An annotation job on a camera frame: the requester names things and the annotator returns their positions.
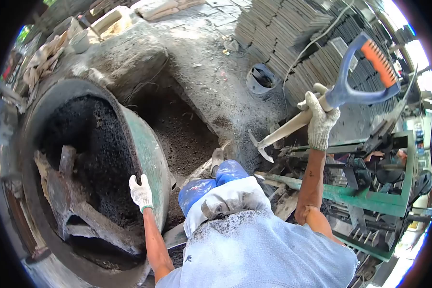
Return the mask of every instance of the shovel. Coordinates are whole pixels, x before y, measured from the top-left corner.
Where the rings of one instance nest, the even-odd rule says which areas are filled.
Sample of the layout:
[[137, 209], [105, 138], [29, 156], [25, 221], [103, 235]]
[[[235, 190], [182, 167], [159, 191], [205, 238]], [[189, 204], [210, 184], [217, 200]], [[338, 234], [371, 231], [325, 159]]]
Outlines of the shovel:
[[[352, 56], [355, 51], [360, 49], [365, 58], [372, 64], [374, 70], [379, 72], [381, 82], [386, 89], [377, 92], [364, 92], [354, 90], [347, 83], [347, 75], [351, 65]], [[333, 88], [329, 89], [322, 97], [318, 99], [320, 105], [325, 112], [339, 107], [345, 103], [359, 103], [359, 104], [374, 104], [385, 101], [400, 92], [400, 83], [397, 81], [397, 75], [392, 69], [391, 63], [387, 60], [386, 56], [380, 51], [376, 43], [366, 34], [361, 32], [350, 43], [346, 50], [339, 68], [339, 75], [336, 84]], [[286, 122], [282, 127], [267, 135], [261, 141], [257, 141], [248, 129], [253, 144], [258, 148], [259, 153], [269, 162], [274, 162], [274, 159], [265, 152], [265, 147], [272, 145], [276, 141], [282, 139], [298, 130], [299, 128], [308, 124], [312, 119], [312, 111], [307, 109], [300, 112], [293, 119]]]

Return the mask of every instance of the black mixture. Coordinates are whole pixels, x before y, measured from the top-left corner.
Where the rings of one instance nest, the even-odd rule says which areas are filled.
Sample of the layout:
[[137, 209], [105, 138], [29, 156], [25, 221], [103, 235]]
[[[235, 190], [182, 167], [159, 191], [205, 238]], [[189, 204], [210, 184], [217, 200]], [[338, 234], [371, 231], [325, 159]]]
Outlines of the black mixture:
[[[55, 169], [59, 167], [62, 146], [75, 147], [74, 175], [89, 191], [90, 204], [112, 222], [144, 237], [142, 214], [131, 200], [128, 187], [128, 179], [136, 171], [120, 121], [108, 101], [84, 96], [65, 103], [50, 116], [40, 143], [40, 150]], [[137, 265], [134, 262], [145, 259], [145, 253], [132, 259], [132, 255], [115, 246], [112, 253], [126, 254], [124, 261], [121, 256], [108, 257], [105, 245], [95, 239], [79, 238], [84, 237], [71, 238], [74, 249], [104, 268], [130, 269]]]

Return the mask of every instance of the electrical cable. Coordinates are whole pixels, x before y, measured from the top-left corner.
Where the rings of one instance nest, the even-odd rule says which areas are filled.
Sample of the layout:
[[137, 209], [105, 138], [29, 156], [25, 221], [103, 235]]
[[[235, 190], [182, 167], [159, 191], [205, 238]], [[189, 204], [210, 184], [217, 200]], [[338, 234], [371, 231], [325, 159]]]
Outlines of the electrical cable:
[[285, 95], [285, 83], [288, 79], [288, 74], [290, 73], [291, 69], [293, 68], [293, 66], [296, 65], [296, 63], [298, 62], [298, 60], [301, 58], [302, 54], [304, 54], [304, 52], [315, 42], [317, 42], [320, 38], [322, 38], [323, 36], [325, 36], [326, 34], [328, 34], [328, 32], [331, 30], [331, 28], [333, 28], [338, 21], [341, 19], [341, 17], [344, 15], [344, 13], [351, 8], [351, 6], [354, 4], [355, 0], [352, 0], [352, 2], [350, 4], [347, 4], [347, 7], [344, 8], [341, 13], [338, 15], [338, 17], [336, 18], [336, 20], [334, 20], [334, 22], [328, 27], [328, 29], [326, 29], [323, 34], [321, 34], [320, 36], [318, 36], [317, 38], [315, 38], [314, 40], [311, 41], [311, 43], [307, 44], [307, 46], [300, 52], [300, 54], [298, 55], [298, 57], [296, 58], [296, 60], [294, 60], [294, 62], [290, 65], [290, 67], [288, 68], [287, 74], [285, 76], [285, 79], [283, 79], [283, 85], [282, 85], [282, 90], [283, 90], [283, 100], [285, 101], [285, 108], [286, 108], [286, 122], [288, 122], [288, 105], [287, 105], [287, 97]]

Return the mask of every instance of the bucket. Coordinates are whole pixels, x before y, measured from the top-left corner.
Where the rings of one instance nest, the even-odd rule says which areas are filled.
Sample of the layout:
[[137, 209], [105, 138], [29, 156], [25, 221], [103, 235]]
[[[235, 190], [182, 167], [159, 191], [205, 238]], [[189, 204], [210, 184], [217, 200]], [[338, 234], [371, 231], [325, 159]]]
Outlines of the bucket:
[[[262, 75], [265, 80], [264, 83], [260, 83], [255, 76]], [[254, 94], [264, 94], [269, 90], [272, 90], [280, 82], [264, 64], [254, 64], [253, 67], [248, 71], [246, 75], [246, 85], [248, 89]]]
[[81, 54], [88, 50], [90, 47], [90, 41], [88, 39], [88, 31], [83, 30], [75, 34], [75, 36], [70, 39], [69, 45], [72, 46], [75, 53]]

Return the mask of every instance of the shoe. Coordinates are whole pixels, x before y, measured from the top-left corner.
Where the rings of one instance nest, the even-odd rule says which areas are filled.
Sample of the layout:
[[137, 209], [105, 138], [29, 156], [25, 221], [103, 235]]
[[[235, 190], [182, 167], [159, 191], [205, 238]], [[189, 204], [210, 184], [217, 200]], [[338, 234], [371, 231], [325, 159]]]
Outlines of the shoe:
[[224, 151], [221, 148], [216, 148], [211, 156], [210, 176], [216, 178], [216, 172], [219, 165], [224, 161]]

